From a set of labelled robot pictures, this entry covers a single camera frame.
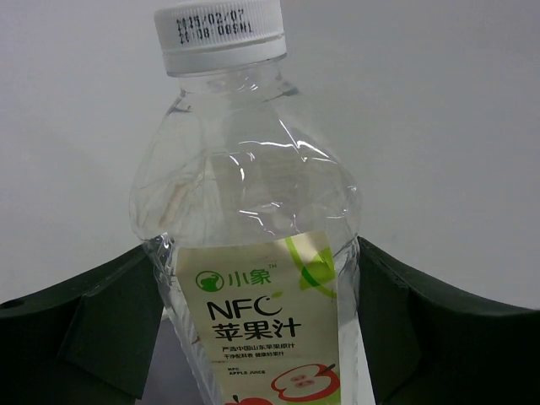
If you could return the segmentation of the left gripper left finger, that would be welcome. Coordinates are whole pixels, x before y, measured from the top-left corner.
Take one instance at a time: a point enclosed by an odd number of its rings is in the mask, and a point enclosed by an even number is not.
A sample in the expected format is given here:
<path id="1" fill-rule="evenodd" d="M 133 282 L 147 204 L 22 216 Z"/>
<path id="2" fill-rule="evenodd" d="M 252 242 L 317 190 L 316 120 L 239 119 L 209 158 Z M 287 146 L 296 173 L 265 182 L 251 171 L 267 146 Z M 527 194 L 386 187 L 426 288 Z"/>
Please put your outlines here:
<path id="1" fill-rule="evenodd" d="M 142 247 L 1 305 L 3 404 L 134 404 L 163 303 Z"/>

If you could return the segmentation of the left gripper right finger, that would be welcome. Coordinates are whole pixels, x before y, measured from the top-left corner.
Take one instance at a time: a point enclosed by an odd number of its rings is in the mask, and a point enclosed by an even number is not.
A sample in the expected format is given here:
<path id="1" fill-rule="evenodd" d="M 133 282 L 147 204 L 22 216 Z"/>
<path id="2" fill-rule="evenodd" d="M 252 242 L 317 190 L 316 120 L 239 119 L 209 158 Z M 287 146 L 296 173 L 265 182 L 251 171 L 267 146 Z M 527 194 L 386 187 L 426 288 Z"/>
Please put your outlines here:
<path id="1" fill-rule="evenodd" d="M 359 239 L 358 317 L 377 404 L 537 404 L 539 312 L 444 283 Z"/>

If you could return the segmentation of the apple juice labelled clear bottle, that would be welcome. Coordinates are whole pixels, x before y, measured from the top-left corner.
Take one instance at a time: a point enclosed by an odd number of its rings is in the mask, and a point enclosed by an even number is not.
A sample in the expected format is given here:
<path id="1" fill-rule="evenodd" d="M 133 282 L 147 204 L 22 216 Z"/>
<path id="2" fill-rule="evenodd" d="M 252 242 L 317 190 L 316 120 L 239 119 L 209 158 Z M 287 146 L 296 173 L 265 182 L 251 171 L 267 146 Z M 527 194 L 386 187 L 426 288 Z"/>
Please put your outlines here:
<path id="1" fill-rule="evenodd" d="M 154 15 L 180 92 L 130 220 L 206 404 L 357 404 L 359 190 L 281 73 L 277 1 Z"/>

